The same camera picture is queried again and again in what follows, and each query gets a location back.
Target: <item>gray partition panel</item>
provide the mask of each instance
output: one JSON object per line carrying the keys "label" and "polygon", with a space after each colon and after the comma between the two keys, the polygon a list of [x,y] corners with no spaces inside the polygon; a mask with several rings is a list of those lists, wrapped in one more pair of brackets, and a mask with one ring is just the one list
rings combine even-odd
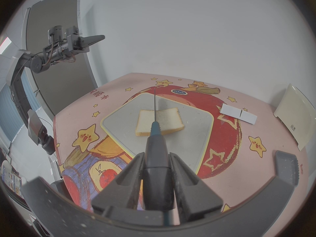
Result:
{"label": "gray partition panel", "polygon": [[[77,0],[44,0],[31,8],[27,23],[26,42],[31,53],[38,53],[48,45],[47,31],[63,26],[64,33],[78,26]],[[54,115],[66,106],[95,89],[90,66],[83,54],[76,55],[74,63],[58,63],[40,74],[33,73],[41,95]]]}

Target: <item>cartoon illustration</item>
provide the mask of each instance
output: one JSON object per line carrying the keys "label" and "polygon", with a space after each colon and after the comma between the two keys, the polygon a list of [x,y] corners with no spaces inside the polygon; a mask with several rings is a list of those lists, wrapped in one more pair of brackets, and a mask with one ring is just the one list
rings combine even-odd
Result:
{"label": "cartoon illustration", "polygon": [[210,157],[203,164],[210,167],[212,171],[214,171],[223,165],[224,156],[225,152],[217,153],[213,149],[210,149]]}
{"label": "cartoon illustration", "polygon": [[109,136],[91,150],[76,147],[60,166],[75,204],[93,211],[91,200],[131,161]]}
{"label": "cartoon illustration", "polygon": [[228,96],[227,99],[230,100],[230,101],[233,102],[233,103],[234,103],[234,102],[237,103],[236,99],[233,98],[233,97]]}
{"label": "cartoon illustration", "polygon": [[173,82],[170,82],[168,80],[163,80],[163,81],[156,81],[156,85],[163,85],[163,86],[168,86],[169,84],[172,84]]}
{"label": "cartoon illustration", "polygon": [[217,119],[223,121],[223,122],[227,122],[228,124],[230,124],[235,130],[237,129],[237,123],[240,121],[236,118],[233,118],[231,116],[227,116],[225,114],[220,113],[219,116],[217,117]]}
{"label": "cartoon illustration", "polygon": [[78,131],[78,138],[73,142],[72,146],[80,146],[81,152],[84,152],[90,143],[97,141],[98,139],[99,135],[95,133],[95,124],[93,124],[87,129]]}
{"label": "cartoon illustration", "polygon": [[229,209],[231,209],[231,207],[228,204],[225,204],[222,212],[228,211]]}
{"label": "cartoon illustration", "polygon": [[[208,111],[213,115],[215,120],[212,130],[215,132],[211,133],[197,175],[202,179],[216,176],[232,164],[239,152],[242,138],[240,121],[219,112],[219,106],[222,106],[224,103],[221,99],[210,94],[200,94],[200,92],[196,91],[188,91],[187,94],[178,94],[178,91],[182,91],[181,89],[180,86],[176,85],[158,87],[156,88],[156,95]],[[136,93],[128,101],[143,92],[153,94],[154,87]],[[217,156],[216,154],[212,154],[212,152],[221,153],[221,155]]]}
{"label": "cartoon illustration", "polygon": [[[195,83],[197,83],[195,89],[206,87],[202,86],[203,82]],[[156,81],[155,86],[137,92],[126,102],[143,92],[153,94],[154,89],[158,96],[208,111],[215,118],[213,129],[216,132],[213,132],[209,139],[197,175],[202,179],[209,178],[228,168],[235,160],[241,145],[241,126],[237,119],[219,113],[219,106],[224,102],[211,94],[201,94],[200,91],[184,92],[180,86],[173,85],[168,80]],[[100,119],[99,114],[99,111],[95,112],[93,118]],[[90,211],[92,211],[91,200],[132,160],[108,135],[99,140],[95,128],[96,124],[93,124],[87,129],[78,131],[78,137],[72,143],[75,148],[60,166],[74,202]],[[97,145],[88,149],[89,144],[97,140],[99,140]],[[142,189],[138,209],[141,209],[141,203]]]}
{"label": "cartoon illustration", "polygon": [[251,136],[248,137],[251,144],[250,144],[250,150],[256,151],[258,155],[262,158],[262,153],[266,152],[267,149],[263,146],[261,139],[259,137],[253,138]]}
{"label": "cartoon illustration", "polygon": [[111,161],[100,160],[89,169],[89,174],[95,188],[102,191],[122,169]]}
{"label": "cartoon illustration", "polygon": [[194,81],[192,84],[188,84],[188,88],[181,88],[185,91],[196,91],[205,94],[219,94],[221,90],[219,88],[210,88],[202,81]]}
{"label": "cartoon illustration", "polygon": [[99,111],[97,111],[97,112],[95,112],[95,113],[93,113],[93,117],[96,117],[96,116],[98,116],[100,114],[100,112]]}

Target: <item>cable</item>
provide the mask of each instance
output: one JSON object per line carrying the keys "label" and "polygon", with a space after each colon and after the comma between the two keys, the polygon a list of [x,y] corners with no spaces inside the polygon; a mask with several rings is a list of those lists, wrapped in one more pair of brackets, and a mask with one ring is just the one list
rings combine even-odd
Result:
{"label": "cable", "polygon": [[42,66],[47,65],[47,64],[51,61],[52,56],[53,56],[53,49],[54,49],[54,38],[53,38],[53,40],[52,40],[52,50],[51,50],[51,56],[48,58],[48,60],[47,60],[47,62],[46,62],[45,64],[42,64]]}
{"label": "cable", "polygon": [[[39,117],[40,118],[40,117]],[[44,120],[44,121],[46,121],[45,119],[43,119],[43,118],[40,118],[40,119],[42,119],[42,120]],[[52,129],[53,129],[53,126],[48,122],[48,121],[46,121],[51,127],[52,127]],[[54,129],[53,129],[54,130]]]}
{"label": "cable", "polygon": [[73,60],[56,61],[56,63],[57,63],[57,62],[75,62],[75,61],[76,61],[76,57],[75,57],[73,54],[71,54],[71,55],[72,55],[72,57],[73,57]]}

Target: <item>white wall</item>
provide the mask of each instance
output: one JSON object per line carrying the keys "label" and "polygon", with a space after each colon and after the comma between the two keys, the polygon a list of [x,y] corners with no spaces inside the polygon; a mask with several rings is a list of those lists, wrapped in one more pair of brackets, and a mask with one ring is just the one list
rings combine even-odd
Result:
{"label": "white wall", "polygon": [[[49,135],[53,136],[53,125],[47,114],[42,108],[37,112],[37,115],[45,119],[42,123],[47,128]],[[51,165],[46,151],[42,145],[36,145],[28,136],[27,128],[22,126],[21,130],[12,142],[9,156],[11,157],[11,165],[19,172],[21,177],[25,177],[30,181],[38,176],[43,177],[46,182],[51,184],[54,182],[54,177],[51,174]]]}
{"label": "white wall", "polygon": [[[81,0],[80,11],[83,36],[105,35],[88,53],[99,86],[155,73],[276,107],[292,83],[316,106],[315,36],[291,0]],[[310,174],[315,141],[306,146]]]}
{"label": "white wall", "polygon": [[3,152],[8,153],[10,148],[11,141],[5,135],[4,131],[0,127],[0,148]]}

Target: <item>cartoon star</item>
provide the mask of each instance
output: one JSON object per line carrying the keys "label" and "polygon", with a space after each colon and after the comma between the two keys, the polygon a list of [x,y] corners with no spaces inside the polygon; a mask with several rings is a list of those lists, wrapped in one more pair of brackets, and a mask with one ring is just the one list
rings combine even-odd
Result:
{"label": "cartoon star", "polygon": [[230,206],[228,204],[225,204],[222,212],[228,211],[229,209]]}
{"label": "cartoon star", "polygon": [[173,82],[170,82],[168,80],[163,80],[163,81],[156,81],[156,85],[163,85],[163,86],[168,86],[169,84],[171,84]]}
{"label": "cartoon star", "polygon": [[80,146],[81,152],[84,152],[90,143],[97,141],[99,135],[95,133],[95,124],[78,131],[78,138],[73,142],[72,146]]}
{"label": "cartoon star", "polygon": [[203,165],[210,167],[212,171],[214,171],[223,165],[224,156],[225,156],[225,152],[217,153],[215,150],[210,149],[210,157],[203,163]]}
{"label": "cartoon star", "polygon": [[98,116],[100,113],[99,113],[99,111],[97,111],[96,113],[93,113],[93,117],[96,117],[96,116]]}
{"label": "cartoon star", "polygon": [[251,144],[250,144],[250,150],[256,151],[258,155],[262,158],[262,153],[266,152],[267,149],[263,146],[261,139],[259,137],[253,138],[251,136],[248,137]]}
{"label": "cartoon star", "polygon": [[232,102],[236,102],[236,103],[237,103],[236,99],[233,98],[233,97],[228,96],[227,99],[230,100],[230,101],[232,101]]}
{"label": "cartoon star", "polygon": [[60,169],[60,172],[62,173],[62,172],[65,170],[64,164],[61,164],[61,165],[59,166],[59,169]]}

